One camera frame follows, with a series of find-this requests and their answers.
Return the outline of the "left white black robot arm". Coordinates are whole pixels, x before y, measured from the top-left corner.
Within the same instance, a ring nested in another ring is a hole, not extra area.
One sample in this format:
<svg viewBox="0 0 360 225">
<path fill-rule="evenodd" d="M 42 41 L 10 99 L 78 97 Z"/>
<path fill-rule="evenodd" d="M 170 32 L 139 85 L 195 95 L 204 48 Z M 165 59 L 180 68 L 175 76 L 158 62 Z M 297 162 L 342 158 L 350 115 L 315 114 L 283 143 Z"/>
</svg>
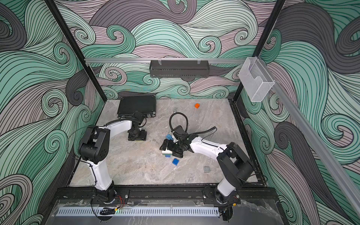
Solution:
<svg viewBox="0 0 360 225">
<path fill-rule="evenodd" d="M 129 141 L 146 140 L 147 132 L 142 130 L 145 116 L 136 111 L 131 116 L 121 117 L 103 126 L 87 127 L 81 139 L 79 152 L 83 162 L 89 165 L 94 188 L 98 193 L 110 196 L 114 193 L 113 180 L 110 178 L 106 158 L 109 153 L 110 139 L 127 132 Z"/>
</svg>

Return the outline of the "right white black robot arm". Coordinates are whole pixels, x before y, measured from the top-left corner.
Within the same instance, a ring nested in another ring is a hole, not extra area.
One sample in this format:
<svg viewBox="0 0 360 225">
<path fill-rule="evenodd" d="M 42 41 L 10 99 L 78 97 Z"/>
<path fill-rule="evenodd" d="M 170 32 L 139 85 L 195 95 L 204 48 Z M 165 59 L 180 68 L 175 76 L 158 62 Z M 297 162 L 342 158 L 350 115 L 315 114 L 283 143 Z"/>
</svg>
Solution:
<svg viewBox="0 0 360 225">
<path fill-rule="evenodd" d="M 212 127 L 207 131 L 189 134 L 182 126 L 177 126 L 171 130 L 171 139 L 165 138 L 159 150 L 176 158 L 182 158 L 184 152 L 189 151 L 216 160 L 223 173 L 223 179 L 217 185 L 215 195 L 219 201 L 224 202 L 247 182 L 254 172 L 254 164 L 238 144 L 215 143 L 200 136 L 216 129 Z"/>
</svg>

